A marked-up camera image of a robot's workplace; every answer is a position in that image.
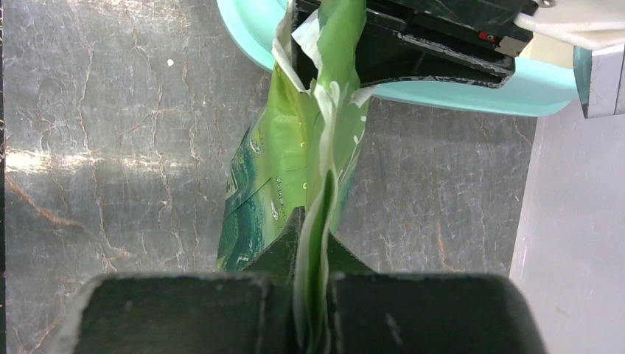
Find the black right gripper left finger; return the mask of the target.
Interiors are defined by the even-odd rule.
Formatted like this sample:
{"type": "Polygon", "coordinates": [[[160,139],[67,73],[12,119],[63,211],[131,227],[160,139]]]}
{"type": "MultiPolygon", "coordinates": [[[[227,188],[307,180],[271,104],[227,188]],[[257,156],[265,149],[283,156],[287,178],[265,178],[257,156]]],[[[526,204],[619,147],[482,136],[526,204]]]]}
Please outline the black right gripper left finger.
{"type": "Polygon", "coordinates": [[[74,298],[54,353],[297,353],[291,305],[305,211],[243,271],[102,274],[74,298]]]}

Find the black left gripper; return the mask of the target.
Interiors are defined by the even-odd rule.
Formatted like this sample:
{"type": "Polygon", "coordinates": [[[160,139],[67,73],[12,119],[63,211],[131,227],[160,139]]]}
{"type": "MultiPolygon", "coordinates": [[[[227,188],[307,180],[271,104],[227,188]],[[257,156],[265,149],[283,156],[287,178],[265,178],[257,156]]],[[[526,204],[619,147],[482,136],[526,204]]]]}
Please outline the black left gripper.
{"type": "Polygon", "coordinates": [[[295,70],[352,89],[401,81],[500,88],[533,34],[515,24],[534,1],[295,1],[292,30],[319,27],[311,44],[293,39],[295,70]]]}

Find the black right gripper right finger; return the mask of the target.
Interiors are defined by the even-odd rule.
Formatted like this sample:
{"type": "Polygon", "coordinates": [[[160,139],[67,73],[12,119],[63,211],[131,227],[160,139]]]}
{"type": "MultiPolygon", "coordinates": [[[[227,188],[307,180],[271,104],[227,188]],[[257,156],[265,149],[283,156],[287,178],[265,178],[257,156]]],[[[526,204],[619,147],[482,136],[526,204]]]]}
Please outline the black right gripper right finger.
{"type": "Polygon", "coordinates": [[[328,240],[332,353],[545,353],[525,297],[498,274],[376,273],[328,240]]]}

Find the teal plastic litter box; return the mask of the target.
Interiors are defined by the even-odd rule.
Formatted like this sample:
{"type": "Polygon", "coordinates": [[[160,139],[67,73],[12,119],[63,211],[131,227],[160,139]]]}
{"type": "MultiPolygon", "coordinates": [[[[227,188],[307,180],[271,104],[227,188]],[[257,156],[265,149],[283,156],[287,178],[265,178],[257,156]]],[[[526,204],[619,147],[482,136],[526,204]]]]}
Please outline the teal plastic litter box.
{"type": "MultiPolygon", "coordinates": [[[[271,53],[286,1],[219,1],[223,22],[241,51],[256,65],[272,71],[271,53]]],[[[482,111],[528,117],[554,114],[577,99],[573,70],[528,58],[516,60],[516,72],[502,88],[460,83],[408,81],[384,83],[374,96],[401,103],[459,111],[482,111]]]]}

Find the green litter bag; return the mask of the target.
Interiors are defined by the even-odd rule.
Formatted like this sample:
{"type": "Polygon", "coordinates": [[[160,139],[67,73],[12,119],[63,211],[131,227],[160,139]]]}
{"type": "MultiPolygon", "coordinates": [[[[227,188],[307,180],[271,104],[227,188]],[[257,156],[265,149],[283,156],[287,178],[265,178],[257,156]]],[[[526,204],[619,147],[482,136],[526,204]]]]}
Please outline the green litter bag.
{"type": "Polygon", "coordinates": [[[302,24],[295,15],[289,1],[272,42],[268,101],[231,160],[217,267],[244,269],[303,207],[296,339],[306,353],[328,353],[329,237],[352,185],[372,96],[356,70],[366,4],[323,1],[302,24]]]}

